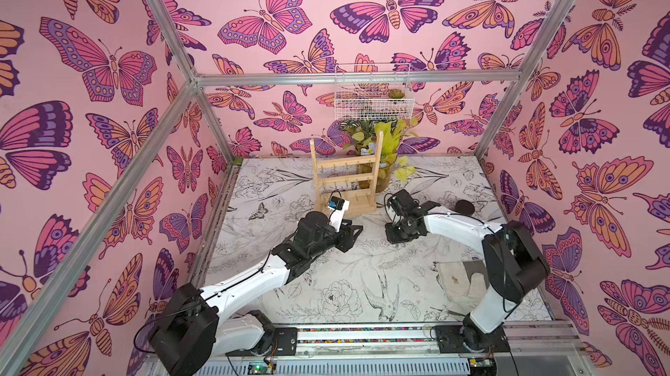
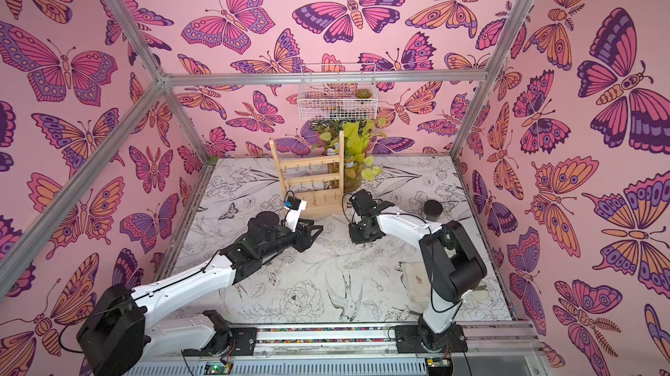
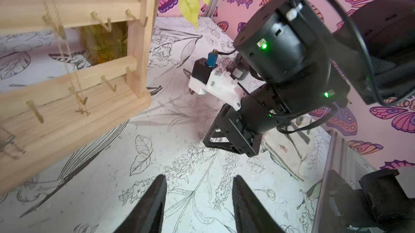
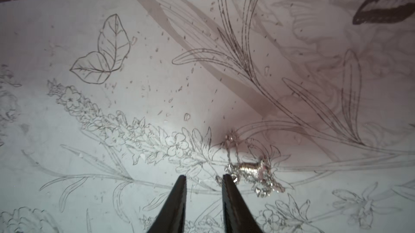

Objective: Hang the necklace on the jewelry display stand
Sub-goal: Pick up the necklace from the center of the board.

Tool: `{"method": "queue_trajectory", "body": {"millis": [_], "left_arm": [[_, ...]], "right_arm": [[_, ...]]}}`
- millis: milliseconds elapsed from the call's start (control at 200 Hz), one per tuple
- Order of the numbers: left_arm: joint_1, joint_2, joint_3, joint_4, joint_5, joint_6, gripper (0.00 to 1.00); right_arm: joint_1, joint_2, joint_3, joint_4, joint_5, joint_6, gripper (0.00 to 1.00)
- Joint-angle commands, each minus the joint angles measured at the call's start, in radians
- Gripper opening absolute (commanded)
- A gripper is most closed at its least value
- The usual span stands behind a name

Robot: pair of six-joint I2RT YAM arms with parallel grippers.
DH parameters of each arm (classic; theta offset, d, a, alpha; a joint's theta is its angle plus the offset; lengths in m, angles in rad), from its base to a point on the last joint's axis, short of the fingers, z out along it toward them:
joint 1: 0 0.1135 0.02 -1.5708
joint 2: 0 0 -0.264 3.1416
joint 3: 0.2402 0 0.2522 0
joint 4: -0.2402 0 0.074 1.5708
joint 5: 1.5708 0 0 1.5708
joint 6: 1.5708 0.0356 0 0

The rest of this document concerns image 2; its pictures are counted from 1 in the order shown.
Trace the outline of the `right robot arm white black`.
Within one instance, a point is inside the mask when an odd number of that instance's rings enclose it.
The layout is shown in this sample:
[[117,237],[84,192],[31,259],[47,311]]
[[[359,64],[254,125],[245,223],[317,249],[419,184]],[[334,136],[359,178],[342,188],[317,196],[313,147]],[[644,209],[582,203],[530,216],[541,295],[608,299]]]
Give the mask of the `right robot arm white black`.
[[348,225],[356,245],[394,236],[420,250],[429,281],[429,306],[418,320],[418,335],[429,351],[443,349],[455,332],[465,296],[488,271],[466,229],[457,221],[439,224],[380,201],[367,190],[354,193]]

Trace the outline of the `wooden jewelry display stand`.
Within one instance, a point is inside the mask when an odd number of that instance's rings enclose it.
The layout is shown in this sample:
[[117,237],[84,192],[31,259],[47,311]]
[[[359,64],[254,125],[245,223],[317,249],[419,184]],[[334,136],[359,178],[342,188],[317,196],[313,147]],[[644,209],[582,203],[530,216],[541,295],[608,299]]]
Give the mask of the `wooden jewelry display stand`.
[[345,196],[345,137],[342,131],[338,134],[338,143],[340,150],[334,155],[282,159],[277,141],[269,140],[281,193],[306,202],[303,218],[316,220],[337,215],[342,208]]

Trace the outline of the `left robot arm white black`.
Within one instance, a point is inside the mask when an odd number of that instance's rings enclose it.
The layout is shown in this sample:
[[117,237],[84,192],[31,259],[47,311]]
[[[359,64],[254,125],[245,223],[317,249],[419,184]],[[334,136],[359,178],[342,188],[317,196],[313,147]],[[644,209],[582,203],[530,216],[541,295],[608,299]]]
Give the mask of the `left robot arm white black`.
[[232,335],[217,311],[171,321],[167,316],[249,278],[287,249],[308,250],[322,231],[312,220],[281,220],[263,211],[249,220],[246,233],[200,265],[149,285],[107,288],[77,333],[92,374],[123,375],[141,360],[167,353],[225,352]]

